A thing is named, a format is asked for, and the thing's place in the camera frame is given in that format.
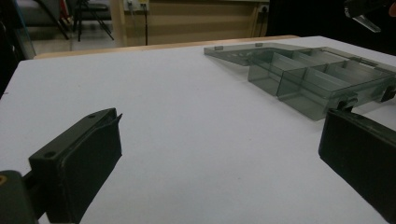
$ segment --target beige wall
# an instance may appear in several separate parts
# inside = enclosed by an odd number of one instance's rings
[[[258,5],[257,2],[216,0],[150,0],[148,44],[257,36]],[[137,12],[133,16],[130,12],[120,14],[120,18],[114,18],[114,13],[112,16],[115,32],[123,35],[124,45],[145,45],[143,12]]]

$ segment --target plastic compartment tray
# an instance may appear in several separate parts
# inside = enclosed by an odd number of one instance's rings
[[[248,81],[313,120],[329,108],[384,102],[396,92],[396,68],[337,49],[281,44],[206,48],[205,54],[250,66]]]

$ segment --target white table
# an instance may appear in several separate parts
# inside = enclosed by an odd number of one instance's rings
[[[396,57],[324,37],[273,42]],[[123,113],[123,156],[82,223],[386,223],[318,156],[314,122],[204,46],[20,63],[0,102],[1,170],[84,116]],[[396,103],[354,112],[396,129]],[[47,223],[43,216],[40,223]]]

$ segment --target floor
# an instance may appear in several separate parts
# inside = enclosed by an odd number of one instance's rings
[[[111,21],[105,21],[112,30]],[[78,42],[78,32],[72,32],[71,24],[67,32],[69,40],[66,40],[57,27],[29,27],[28,32],[33,42],[35,55],[49,52],[75,51],[83,49],[110,49],[115,48],[116,43],[100,27],[97,21],[84,21],[82,23],[82,35]]]

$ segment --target wooden table edge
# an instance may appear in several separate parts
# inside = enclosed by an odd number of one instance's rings
[[[291,38],[298,38],[298,37],[299,36],[296,36],[296,35],[277,35],[277,36],[265,36],[265,37],[253,37],[253,38],[241,38],[241,39],[226,39],[226,40],[211,40],[211,41],[177,43],[177,44],[163,44],[163,45],[149,45],[149,46],[114,48],[114,49],[87,49],[87,50],[77,50],[77,51],[43,53],[43,54],[36,55],[35,59],[47,59],[47,58],[68,57],[68,56],[77,56],[77,55],[86,55],[86,54],[150,50],[150,49],[172,49],[172,48],[183,48],[183,47],[192,47],[192,46],[201,46],[201,45],[203,46],[203,45],[213,45],[213,44],[229,44],[229,43],[240,43],[240,42],[251,42],[251,41],[291,39]]]

